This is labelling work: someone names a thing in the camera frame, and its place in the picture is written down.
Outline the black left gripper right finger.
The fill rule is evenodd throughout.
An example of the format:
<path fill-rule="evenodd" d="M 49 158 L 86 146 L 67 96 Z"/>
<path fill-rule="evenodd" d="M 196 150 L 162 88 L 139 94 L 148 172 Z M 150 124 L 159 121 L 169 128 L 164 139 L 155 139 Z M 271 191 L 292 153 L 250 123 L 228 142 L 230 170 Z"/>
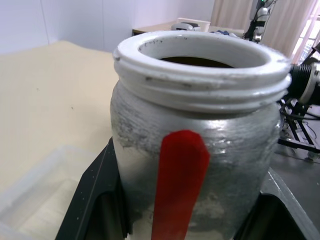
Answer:
<path fill-rule="evenodd" d="M 317 240 L 317 228 L 272 169 L 234 240 Z"/>

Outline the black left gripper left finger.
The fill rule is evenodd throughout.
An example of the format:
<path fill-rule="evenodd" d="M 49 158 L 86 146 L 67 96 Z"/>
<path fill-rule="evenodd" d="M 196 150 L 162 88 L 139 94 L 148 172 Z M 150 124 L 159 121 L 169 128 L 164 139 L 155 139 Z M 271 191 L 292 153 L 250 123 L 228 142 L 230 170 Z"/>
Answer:
<path fill-rule="evenodd" d="M 55 240 L 125 240 L 127 207 L 114 144 L 84 171 Z"/>

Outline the white grey threaded jar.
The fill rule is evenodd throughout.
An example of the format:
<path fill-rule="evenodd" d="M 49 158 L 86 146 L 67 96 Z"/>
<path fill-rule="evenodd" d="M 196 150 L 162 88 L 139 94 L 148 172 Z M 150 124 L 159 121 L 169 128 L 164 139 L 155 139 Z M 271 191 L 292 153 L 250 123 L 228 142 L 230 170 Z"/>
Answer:
<path fill-rule="evenodd" d="M 233 68 L 160 60 L 198 57 Z M 162 140 L 199 134 L 210 154 L 184 240 L 232 240 L 253 208 L 280 134 L 276 102 L 290 61 L 261 44 L 219 33 L 156 31 L 113 52 L 112 139 L 128 208 L 129 240 L 151 240 Z"/>

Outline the clear plastic box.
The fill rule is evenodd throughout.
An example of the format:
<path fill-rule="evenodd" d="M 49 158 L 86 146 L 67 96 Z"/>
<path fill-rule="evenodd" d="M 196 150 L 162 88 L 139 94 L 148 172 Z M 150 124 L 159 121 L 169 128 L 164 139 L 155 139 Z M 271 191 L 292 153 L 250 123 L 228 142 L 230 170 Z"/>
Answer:
<path fill-rule="evenodd" d="M 64 145 L 0 194 L 0 240 L 55 240 L 82 174 L 97 154 Z"/>

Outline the dark brown jar contents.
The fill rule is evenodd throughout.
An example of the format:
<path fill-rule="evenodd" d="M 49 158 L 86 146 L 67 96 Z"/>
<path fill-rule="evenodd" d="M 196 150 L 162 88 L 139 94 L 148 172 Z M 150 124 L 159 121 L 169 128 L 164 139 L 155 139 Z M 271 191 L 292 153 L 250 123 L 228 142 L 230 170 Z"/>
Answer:
<path fill-rule="evenodd" d="M 207 67 L 207 68 L 233 68 L 226 63 L 200 58 L 193 56 L 173 56 L 173 57 L 163 57 L 160 58 L 161 61 L 166 61 L 175 64 L 189 65 L 189 66 L 197 66 L 197 67 Z"/>

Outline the red plastic strip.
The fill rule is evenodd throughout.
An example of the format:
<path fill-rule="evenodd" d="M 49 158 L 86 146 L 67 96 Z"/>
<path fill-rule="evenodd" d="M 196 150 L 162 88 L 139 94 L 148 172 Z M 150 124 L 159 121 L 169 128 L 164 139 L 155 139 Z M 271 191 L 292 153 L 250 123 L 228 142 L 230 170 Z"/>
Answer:
<path fill-rule="evenodd" d="M 184 240 L 210 162 L 202 137 L 191 130 L 161 142 L 151 240 Z"/>

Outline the black ribbed silver device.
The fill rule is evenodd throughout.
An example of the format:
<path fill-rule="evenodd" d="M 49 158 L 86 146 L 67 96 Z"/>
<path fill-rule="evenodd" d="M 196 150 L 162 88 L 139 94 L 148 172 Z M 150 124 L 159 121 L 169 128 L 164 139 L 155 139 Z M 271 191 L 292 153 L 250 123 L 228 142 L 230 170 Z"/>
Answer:
<path fill-rule="evenodd" d="M 291 84 L 287 96 L 303 105 L 320 106 L 320 62 L 293 64 L 289 73 Z"/>

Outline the wooden desk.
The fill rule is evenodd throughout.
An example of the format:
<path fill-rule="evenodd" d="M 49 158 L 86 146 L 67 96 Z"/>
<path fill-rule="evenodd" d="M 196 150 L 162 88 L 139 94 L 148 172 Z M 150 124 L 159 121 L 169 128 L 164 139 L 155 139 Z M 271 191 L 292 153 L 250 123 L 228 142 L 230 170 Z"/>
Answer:
<path fill-rule="evenodd" d="M 172 25 L 175 24 L 175 21 L 166 22 L 157 25 L 151 26 L 144 26 L 144 27 L 137 27 L 132 29 L 132 35 L 143 34 L 147 32 L 156 32 L 156 31 L 170 31 L 172 29 Z M 207 32 L 216 32 L 216 31 L 227 31 L 228 33 L 233 33 L 237 37 L 242 37 L 245 34 L 243 29 L 232 29 L 232 28 L 225 28 L 225 27 L 217 27 L 217 26 L 209 26 L 206 30 Z"/>

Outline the pink sheer curtain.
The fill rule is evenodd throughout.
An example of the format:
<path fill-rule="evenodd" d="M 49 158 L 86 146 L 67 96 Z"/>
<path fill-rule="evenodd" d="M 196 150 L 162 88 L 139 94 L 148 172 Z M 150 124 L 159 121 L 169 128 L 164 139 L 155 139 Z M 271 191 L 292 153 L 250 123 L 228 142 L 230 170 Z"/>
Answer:
<path fill-rule="evenodd" d="M 313 0 L 312 8 L 302 22 L 300 35 L 292 52 L 292 62 L 301 64 L 320 40 L 320 0 Z"/>

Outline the grey white desktop device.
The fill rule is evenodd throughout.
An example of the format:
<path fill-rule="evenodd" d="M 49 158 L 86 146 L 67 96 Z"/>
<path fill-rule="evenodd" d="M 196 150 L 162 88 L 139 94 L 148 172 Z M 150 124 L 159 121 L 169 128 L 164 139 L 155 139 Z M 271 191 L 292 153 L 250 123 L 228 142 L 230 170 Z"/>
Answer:
<path fill-rule="evenodd" d="M 200 32 L 201 27 L 193 22 L 178 22 L 171 26 L 172 31 L 195 31 Z"/>

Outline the silver black background robot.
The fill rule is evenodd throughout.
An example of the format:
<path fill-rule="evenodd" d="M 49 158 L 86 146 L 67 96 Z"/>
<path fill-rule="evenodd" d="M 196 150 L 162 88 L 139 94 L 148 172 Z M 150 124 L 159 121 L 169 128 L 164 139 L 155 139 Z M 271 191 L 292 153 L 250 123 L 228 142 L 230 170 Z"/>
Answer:
<path fill-rule="evenodd" d="M 260 43 L 276 0 L 253 0 L 249 14 L 250 24 L 243 39 Z"/>

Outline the white plastic bin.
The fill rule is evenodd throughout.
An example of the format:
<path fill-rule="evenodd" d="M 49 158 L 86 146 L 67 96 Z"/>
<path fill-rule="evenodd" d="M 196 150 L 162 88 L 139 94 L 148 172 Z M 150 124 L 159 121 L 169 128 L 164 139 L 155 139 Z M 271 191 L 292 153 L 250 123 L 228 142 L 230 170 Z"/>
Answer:
<path fill-rule="evenodd" d="M 190 18 L 183 18 L 183 17 L 179 17 L 176 20 L 177 23 L 193 23 L 193 24 L 198 24 L 200 27 L 200 31 L 201 32 L 208 32 L 209 31 L 209 27 L 211 25 L 210 21 L 204 21 L 204 20 L 197 20 L 197 19 L 190 19 Z"/>

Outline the beige curtain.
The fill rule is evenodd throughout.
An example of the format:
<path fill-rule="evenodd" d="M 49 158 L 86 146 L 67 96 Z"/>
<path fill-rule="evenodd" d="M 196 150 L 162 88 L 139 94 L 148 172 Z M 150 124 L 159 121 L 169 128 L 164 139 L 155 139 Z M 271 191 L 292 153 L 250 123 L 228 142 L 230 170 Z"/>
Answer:
<path fill-rule="evenodd" d="M 253 0 L 214 0 L 211 26 L 246 30 L 250 24 Z"/>

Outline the black metal stand frame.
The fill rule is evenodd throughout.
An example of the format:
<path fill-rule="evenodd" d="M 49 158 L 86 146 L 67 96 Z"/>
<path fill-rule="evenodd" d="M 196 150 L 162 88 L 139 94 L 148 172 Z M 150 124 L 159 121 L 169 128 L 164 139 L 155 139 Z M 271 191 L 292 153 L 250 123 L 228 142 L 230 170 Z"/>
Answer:
<path fill-rule="evenodd" d="M 320 124 L 320 114 L 311 112 L 313 105 L 302 104 L 295 98 L 283 97 L 277 104 L 281 118 L 278 144 L 307 151 L 311 161 L 320 160 L 320 133 L 310 126 L 310 122 Z"/>

